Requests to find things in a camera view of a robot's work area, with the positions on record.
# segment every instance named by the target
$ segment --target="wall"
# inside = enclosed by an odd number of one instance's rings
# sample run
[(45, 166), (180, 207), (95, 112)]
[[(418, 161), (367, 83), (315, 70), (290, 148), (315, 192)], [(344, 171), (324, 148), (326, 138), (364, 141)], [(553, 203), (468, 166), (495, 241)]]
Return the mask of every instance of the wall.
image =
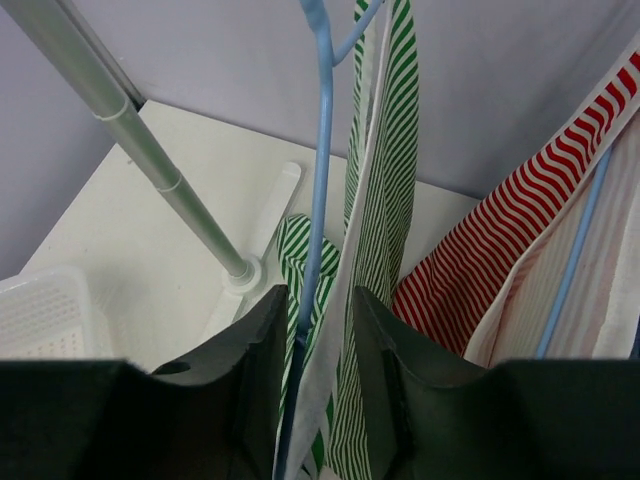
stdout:
[(0, 278), (40, 245), (113, 141), (0, 8)]
[[(143, 93), (313, 145), (313, 39), (297, 0), (75, 0)], [(325, 0), (334, 43), (354, 0)], [(637, 0), (414, 0), (422, 180), (486, 195), (542, 146), (640, 25)], [(344, 155), (352, 64), (336, 71)]]

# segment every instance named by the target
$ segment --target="white table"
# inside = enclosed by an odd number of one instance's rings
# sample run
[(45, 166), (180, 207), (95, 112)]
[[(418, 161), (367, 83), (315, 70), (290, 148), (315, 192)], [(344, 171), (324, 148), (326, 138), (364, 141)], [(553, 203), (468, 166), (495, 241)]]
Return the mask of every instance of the white table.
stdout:
[[(149, 101), (140, 112), (242, 252), (282, 164), (303, 168), (289, 213), (311, 211), (315, 152), (284, 140)], [(325, 234), (343, 239), (344, 159), (332, 157)], [(475, 199), (416, 184), (403, 275)], [(70, 264), (87, 275), (114, 351), (152, 369), (193, 348), (222, 290), (222, 267), (115, 146), (24, 268)], [(268, 284), (283, 283), (271, 248)]]

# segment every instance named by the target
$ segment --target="plastic hanger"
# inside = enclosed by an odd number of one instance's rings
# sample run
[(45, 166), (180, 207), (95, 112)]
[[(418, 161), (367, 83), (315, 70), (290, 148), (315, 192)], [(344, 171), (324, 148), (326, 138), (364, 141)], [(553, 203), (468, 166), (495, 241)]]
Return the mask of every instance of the plastic hanger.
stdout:
[(571, 282), (573, 282), (573, 277), (576, 273), (578, 260), (580, 259), (580, 254), (582, 253), (582, 247), (584, 247), (584, 241), (587, 237), (587, 233), (589, 232), (591, 218), (593, 217), (593, 211), (595, 210), (596, 203), (598, 202), (598, 196), (600, 195), (604, 177), (607, 173), (607, 167), (609, 166), (609, 160), (611, 159), (612, 150), (613, 146), (609, 147), (607, 151), (604, 152), (604, 155), (600, 159), (600, 163), (598, 163), (598, 166), (596, 167), (596, 173), (593, 178), (593, 185), (591, 187), (591, 191), (589, 192), (589, 197), (587, 198), (587, 205), (584, 207), (584, 212), (582, 213), (582, 218), (580, 218), (580, 224), (578, 225), (578, 231), (576, 232), (576, 237), (573, 240), (573, 246), (571, 247), (571, 252), (569, 253), (567, 268), (564, 271), (564, 275), (560, 282), (560, 287), (558, 288), (558, 293), (556, 294), (556, 299), (554, 300), (553, 306), (551, 307), (549, 319), (547, 320), (547, 324), (544, 328), (544, 331), (542, 332), (542, 337), (540, 338), (540, 343), (538, 344), (535, 358), (543, 358), (547, 354), (547, 350), (549, 349), (549, 344), (551, 343), (553, 332), (555, 331), (558, 324), (558, 319), (560, 318), (562, 307), (564, 306), (564, 302), (567, 299), (567, 294), (569, 293)]
[(320, 74), (320, 114), (318, 120), (316, 170), (313, 179), (313, 198), (311, 202), (309, 255), (304, 270), (304, 283), (296, 325), (296, 337), (293, 345), (291, 369), (287, 379), (287, 393), (285, 396), (284, 414), (275, 469), (275, 478), (277, 480), (283, 479), (285, 475), (296, 399), (302, 379), (302, 367), (307, 348), (307, 337), (309, 329), (311, 328), (311, 313), (313, 311), (316, 287), (320, 275), (320, 264), (322, 261), (322, 236), (327, 204), (331, 123), (333, 120), (333, 67), (345, 59), (360, 36), (364, 33), (382, 2), (383, 0), (372, 0), (367, 10), (356, 23), (353, 31), (334, 51), (331, 41), (331, 23), (324, 2), (322, 0), (300, 0), (300, 5), (307, 18), (307, 23), (316, 39)]

